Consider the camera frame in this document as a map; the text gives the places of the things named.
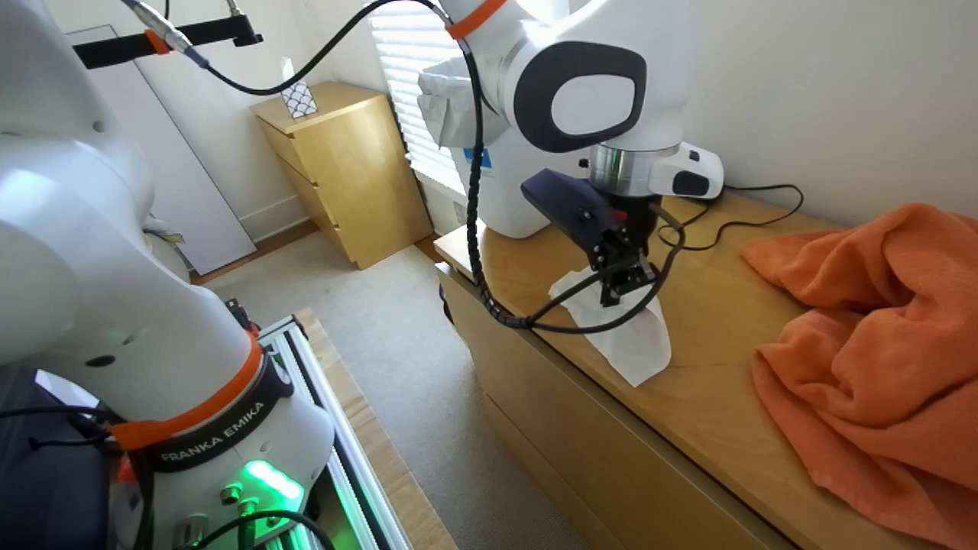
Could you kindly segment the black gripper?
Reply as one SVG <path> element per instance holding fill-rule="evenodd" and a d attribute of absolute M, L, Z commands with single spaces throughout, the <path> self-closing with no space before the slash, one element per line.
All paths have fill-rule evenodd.
<path fill-rule="evenodd" d="M 617 305 L 622 295 L 622 280 L 628 280 L 628 293 L 631 293 L 641 287 L 653 287 L 659 277 L 656 267 L 643 263 L 649 237 L 652 237 L 652 230 L 656 226 L 656 198 L 607 195 L 604 205 L 607 205 L 607 226 L 598 235 L 591 259 L 598 269 L 617 269 L 602 274 L 602 305 Z"/>

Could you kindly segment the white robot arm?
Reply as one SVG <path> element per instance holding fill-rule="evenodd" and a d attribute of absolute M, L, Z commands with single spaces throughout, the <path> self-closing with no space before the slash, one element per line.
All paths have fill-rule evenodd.
<path fill-rule="evenodd" d="M 626 159 L 604 179 L 622 198 L 659 190 L 681 151 L 687 0 L 589 0 L 557 24 L 510 0 L 442 10 L 471 77 L 468 142 L 498 114 L 539 151 Z M 145 250 L 149 179 L 40 0 L 0 0 L 0 48 L 0 360 L 94 391 L 143 493 L 134 550 L 195 519 L 237 527 L 228 486 L 268 482 L 260 514 L 295 523 L 334 458 L 334 414 L 218 293 Z"/>

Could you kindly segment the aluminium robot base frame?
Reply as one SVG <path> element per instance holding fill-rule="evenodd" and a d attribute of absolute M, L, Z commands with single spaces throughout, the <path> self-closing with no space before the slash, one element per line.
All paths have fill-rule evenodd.
<path fill-rule="evenodd" d="M 224 519 L 191 550 L 410 550 L 309 328 L 228 307 L 260 343 L 260 381 L 220 430 L 236 453 Z"/>

